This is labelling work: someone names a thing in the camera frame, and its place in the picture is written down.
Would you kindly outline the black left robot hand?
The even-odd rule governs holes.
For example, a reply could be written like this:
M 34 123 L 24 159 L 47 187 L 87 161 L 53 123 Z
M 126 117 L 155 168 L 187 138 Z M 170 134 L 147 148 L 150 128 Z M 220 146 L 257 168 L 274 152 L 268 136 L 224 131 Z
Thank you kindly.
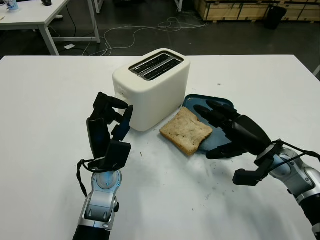
M 99 92 L 93 112 L 87 119 L 87 131 L 93 157 L 106 155 L 111 140 L 123 141 L 128 134 L 134 106 Z

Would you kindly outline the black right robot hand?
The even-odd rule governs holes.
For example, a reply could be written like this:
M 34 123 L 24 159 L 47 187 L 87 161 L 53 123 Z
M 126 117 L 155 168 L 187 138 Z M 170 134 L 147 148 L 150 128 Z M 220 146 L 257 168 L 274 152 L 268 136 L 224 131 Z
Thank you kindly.
M 258 156 L 271 144 L 265 131 L 248 116 L 212 100 L 207 100 L 206 104 L 209 108 L 201 105 L 195 105 L 193 108 L 210 125 L 221 128 L 225 137 L 230 140 L 230 143 L 208 151 L 208 159 L 229 159 L 244 153 Z

